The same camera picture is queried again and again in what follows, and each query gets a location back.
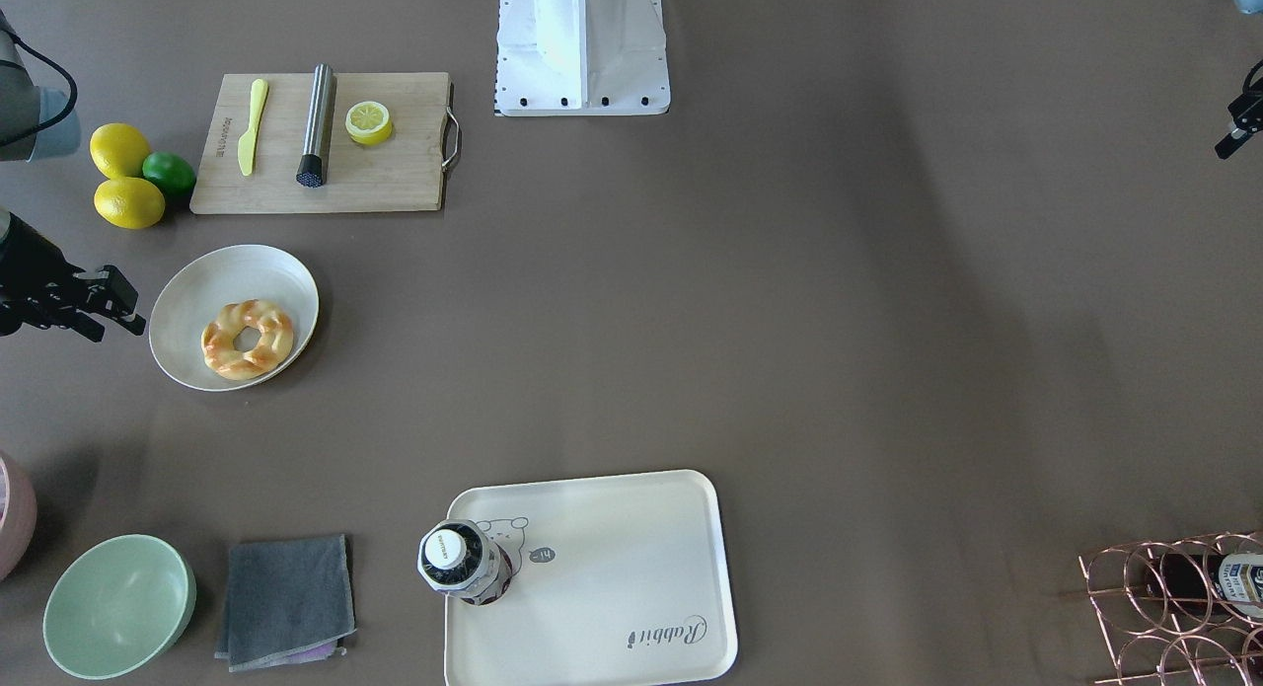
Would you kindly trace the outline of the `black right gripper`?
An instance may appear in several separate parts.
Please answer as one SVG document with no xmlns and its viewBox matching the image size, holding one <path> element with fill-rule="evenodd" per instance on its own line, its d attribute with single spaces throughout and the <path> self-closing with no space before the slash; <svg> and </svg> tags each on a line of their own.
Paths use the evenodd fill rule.
<svg viewBox="0 0 1263 686">
<path fill-rule="evenodd" d="M 147 321 L 136 313 L 138 291 L 117 267 L 87 272 L 69 264 L 61 249 L 18 215 L 1 214 L 1 335 L 21 326 L 72 330 L 91 342 L 104 340 L 105 327 L 87 313 L 109 318 L 130 334 L 144 334 Z"/>
</svg>

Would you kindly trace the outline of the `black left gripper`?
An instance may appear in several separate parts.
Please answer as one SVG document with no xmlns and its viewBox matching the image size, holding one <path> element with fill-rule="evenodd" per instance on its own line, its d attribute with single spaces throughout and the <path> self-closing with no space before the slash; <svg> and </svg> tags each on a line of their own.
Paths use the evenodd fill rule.
<svg viewBox="0 0 1263 686">
<path fill-rule="evenodd" d="M 1250 85 L 1236 100 L 1228 105 L 1228 114 L 1231 116 L 1231 130 L 1223 140 L 1215 143 L 1215 155 L 1220 160 L 1240 150 L 1245 141 L 1250 140 L 1250 134 L 1260 131 L 1262 128 L 1262 88 L 1259 85 Z"/>
</svg>

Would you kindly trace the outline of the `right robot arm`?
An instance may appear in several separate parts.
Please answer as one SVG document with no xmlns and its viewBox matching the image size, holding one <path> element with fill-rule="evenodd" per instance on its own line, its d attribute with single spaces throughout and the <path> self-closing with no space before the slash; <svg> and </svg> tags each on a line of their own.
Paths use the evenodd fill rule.
<svg viewBox="0 0 1263 686">
<path fill-rule="evenodd" d="M 77 152 L 78 100 L 72 75 L 1 20 L 1 159 L 45 159 Z M 1 334 L 71 330 L 91 342 L 104 339 L 104 320 L 143 335 L 138 293 L 117 267 L 71 264 L 37 227 L 9 208 L 1 212 Z"/>
</svg>

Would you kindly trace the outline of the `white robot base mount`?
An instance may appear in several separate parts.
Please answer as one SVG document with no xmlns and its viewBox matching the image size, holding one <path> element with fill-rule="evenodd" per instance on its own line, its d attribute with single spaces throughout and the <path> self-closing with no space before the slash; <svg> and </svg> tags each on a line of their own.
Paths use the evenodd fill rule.
<svg viewBox="0 0 1263 686">
<path fill-rule="evenodd" d="M 495 114 L 669 111 L 662 0 L 499 0 L 498 16 Z"/>
</svg>

